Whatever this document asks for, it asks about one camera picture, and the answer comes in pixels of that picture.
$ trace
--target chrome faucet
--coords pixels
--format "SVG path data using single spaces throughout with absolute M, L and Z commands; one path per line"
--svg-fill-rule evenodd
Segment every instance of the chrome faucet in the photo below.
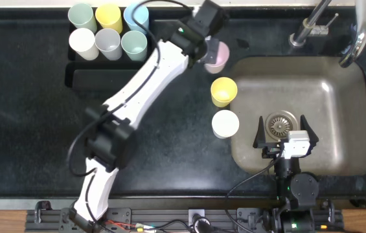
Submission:
M 290 35 L 289 41 L 293 47 L 302 47 L 308 36 L 325 36 L 328 34 L 328 26 L 333 20 L 335 20 L 337 14 L 326 26 L 317 26 L 315 23 L 330 2 L 331 0 L 321 0 L 311 13 L 310 17 L 304 19 L 298 32 Z M 348 67 L 358 58 L 366 44 L 366 0 L 355 0 L 355 4 L 357 15 L 357 34 L 351 48 L 339 61 L 339 65 L 343 68 Z

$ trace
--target drain strainer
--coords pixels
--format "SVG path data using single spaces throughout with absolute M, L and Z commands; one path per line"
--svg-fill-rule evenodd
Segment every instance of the drain strainer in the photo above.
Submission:
M 297 119 L 287 111 L 272 113 L 266 119 L 266 131 L 274 139 L 283 139 L 289 131 L 298 130 Z

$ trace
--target cup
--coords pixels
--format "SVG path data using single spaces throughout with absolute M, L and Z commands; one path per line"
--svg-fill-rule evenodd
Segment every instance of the cup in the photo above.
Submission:
M 232 137 L 239 130 L 239 118 L 229 110 L 221 110 L 211 120 L 213 133 L 219 139 Z
M 146 46 L 148 44 L 145 35 L 139 31 L 129 31 L 122 36 L 120 41 L 122 48 L 133 61 L 144 61 L 146 58 Z
M 137 3 L 132 3 L 125 8 L 124 19 L 126 24 L 128 24 L 130 30 L 137 30 L 139 32 L 146 34 L 146 31 L 142 29 L 140 26 L 138 26 L 134 20 L 132 20 L 132 12 L 137 5 L 138 5 Z M 144 5 L 138 7 L 134 15 L 137 22 L 142 24 L 147 29 L 149 27 L 148 16 L 149 16 L 148 8 Z
M 85 60 L 94 60 L 99 55 L 95 35 L 87 28 L 78 28 L 69 36 L 69 45 Z
M 95 45 L 111 61 L 118 60 L 122 56 L 120 36 L 116 30 L 110 28 L 100 30 L 95 36 Z
M 117 5 L 113 3 L 104 4 L 97 8 L 95 15 L 103 28 L 116 30 L 119 34 L 122 32 L 122 18 Z
M 219 49 L 217 52 L 217 59 L 215 64 L 204 64 L 204 68 L 211 74 L 217 74 L 222 71 L 225 67 L 227 60 L 230 57 L 229 47 L 223 43 L 219 42 Z
M 93 33 L 97 32 L 97 22 L 92 7 L 88 4 L 79 3 L 72 6 L 67 13 L 67 17 L 76 28 L 87 28 Z
M 211 100 L 217 107 L 225 107 L 236 97 L 237 85 L 227 77 L 216 79 L 211 84 Z

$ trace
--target black countertop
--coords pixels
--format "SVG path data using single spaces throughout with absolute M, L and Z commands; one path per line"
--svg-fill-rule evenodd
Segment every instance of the black countertop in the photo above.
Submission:
M 353 8 L 329 8 L 320 23 L 340 16 L 325 38 L 310 38 L 291 50 L 288 36 L 311 10 L 305 8 L 243 8 L 217 37 L 228 44 L 231 57 L 220 74 L 195 65 L 176 78 L 154 102 L 137 131 L 137 147 L 120 171 L 112 197 L 221 196 L 249 177 L 231 156 L 230 139 L 217 139 L 211 118 L 214 79 L 229 76 L 231 66 L 248 56 L 339 56 L 348 44 Z M 172 16 L 152 10 L 153 15 Z M 69 37 L 67 9 L 0 9 L 0 197 L 77 197 L 82 179 L 67 170 L 65 157 L 82 128 L 89 104 L 98 95 L 80 95 L 64 85 Z M 153 21 L 159 32 L 162 21 Z M 358 60 L 366 74 L 366 47 Z M 76 169 L 84 158 L 76 155 Z M 366 197 L 366 175 L 321 176 L 321 197 Z M 275 183 L 260 176 L 237 193 L 275 197 Z

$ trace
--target stainless steel sink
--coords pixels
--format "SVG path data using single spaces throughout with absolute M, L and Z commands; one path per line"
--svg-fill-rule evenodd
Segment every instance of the stainless steel sink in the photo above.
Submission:
M 301 159 L 302 171 L 317 175 L 366 173 L 366 85 L 362 70 L 330 57 L 259 57 L 239 61 L 231 78 L 238 94 L 231 111 L 240 121 L 232 137 L 232 156 L 245 171 L 267 166 L 261 149 L 252 147 L 259 116 L 266 121 L 266 140 L 299 130 L 305 115 L 319 137 L 312 154 Z

